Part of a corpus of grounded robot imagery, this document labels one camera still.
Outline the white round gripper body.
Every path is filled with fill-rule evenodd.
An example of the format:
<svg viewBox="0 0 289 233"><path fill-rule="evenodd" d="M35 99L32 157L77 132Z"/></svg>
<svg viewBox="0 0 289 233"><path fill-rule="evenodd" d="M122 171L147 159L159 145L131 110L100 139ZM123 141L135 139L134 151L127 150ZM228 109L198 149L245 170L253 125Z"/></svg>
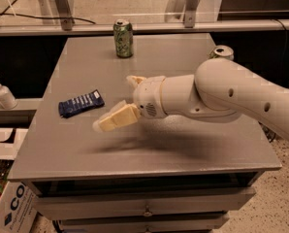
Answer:
<svg viewBox="0 0 289 233"><path fill-rule="evenodd" d="M133 92L133 101L143 117L164 118L166 113L162 107L161 88L165 76L145 78Z"/></svg>

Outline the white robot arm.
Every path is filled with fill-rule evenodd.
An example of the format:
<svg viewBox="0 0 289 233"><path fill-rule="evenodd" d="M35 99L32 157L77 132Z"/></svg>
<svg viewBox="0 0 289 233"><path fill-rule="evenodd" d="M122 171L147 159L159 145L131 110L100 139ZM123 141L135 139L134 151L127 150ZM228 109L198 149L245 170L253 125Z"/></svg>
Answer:
<svg viewBox="0 0 289 233"><path fill-rule="evenodd" d="M134 124L140 118L180 115L229 121L238 114L256 119L289 141L289 89L271 83L223 57L209 59L193 75L129 76L133 102L117 103L93 123L98 132Z"/></svg>

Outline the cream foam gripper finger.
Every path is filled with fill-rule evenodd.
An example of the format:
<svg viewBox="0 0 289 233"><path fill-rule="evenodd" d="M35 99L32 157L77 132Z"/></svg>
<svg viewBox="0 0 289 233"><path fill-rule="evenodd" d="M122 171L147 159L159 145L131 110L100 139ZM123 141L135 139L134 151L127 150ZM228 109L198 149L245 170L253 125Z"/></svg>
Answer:
<svg viewBox="0 0 289 233"><path fill-rule="evenodd" d="M133 88L136 88L141 82L145 80L145 77L141 76L127 76L126 80L129 85L131 85Z"/></svg>
<svg viewBox="0 0 289 233"><path fill-rule="evenodd" d="M109 132L116 128L134 124L140 117L140 110L134 103L128 104L125 100L122 100L94 121L92 127L97 132Z"/></svg>

